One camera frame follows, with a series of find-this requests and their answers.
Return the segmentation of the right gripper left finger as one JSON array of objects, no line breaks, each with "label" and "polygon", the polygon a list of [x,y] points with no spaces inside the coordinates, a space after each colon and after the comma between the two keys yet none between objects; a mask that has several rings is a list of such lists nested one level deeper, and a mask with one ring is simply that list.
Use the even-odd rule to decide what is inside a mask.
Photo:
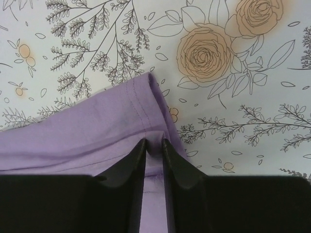
[{"label": "right gripper left finger", "polygon": [[97,176],[2,175],[3,233],[137,233],[146,140]]}]

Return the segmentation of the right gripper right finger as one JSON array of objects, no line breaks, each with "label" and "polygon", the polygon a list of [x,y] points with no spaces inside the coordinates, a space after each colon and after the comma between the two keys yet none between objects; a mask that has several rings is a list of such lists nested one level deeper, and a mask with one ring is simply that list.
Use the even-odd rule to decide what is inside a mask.
[{"label": "right gripper right finger", "polygon": [[308,233],[311,185],[294,176],[208,176],[162,140],[168,232]]}]

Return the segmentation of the purple t shirt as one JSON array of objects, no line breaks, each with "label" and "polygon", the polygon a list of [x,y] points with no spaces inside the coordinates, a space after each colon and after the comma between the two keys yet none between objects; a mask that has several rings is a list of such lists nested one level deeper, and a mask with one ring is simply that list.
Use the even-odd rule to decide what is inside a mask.
[{"label": "purple t shirt", "polygon": [[167,103],[151,73],[130,79],[39,123],[0,134],[1,174],[98,175],[149,142],[140,232],[168,230],[161,142],[185,156]]}]

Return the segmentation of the floral patterned table mat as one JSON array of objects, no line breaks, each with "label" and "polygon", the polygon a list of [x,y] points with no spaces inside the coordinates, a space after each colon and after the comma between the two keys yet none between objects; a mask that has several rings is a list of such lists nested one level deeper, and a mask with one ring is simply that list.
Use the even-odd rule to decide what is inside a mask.
[{"label": "floral patterned table mat", "polygon": [[0,133],[145,73],[201,171],[310,180],[310,1],[0,3]]}]

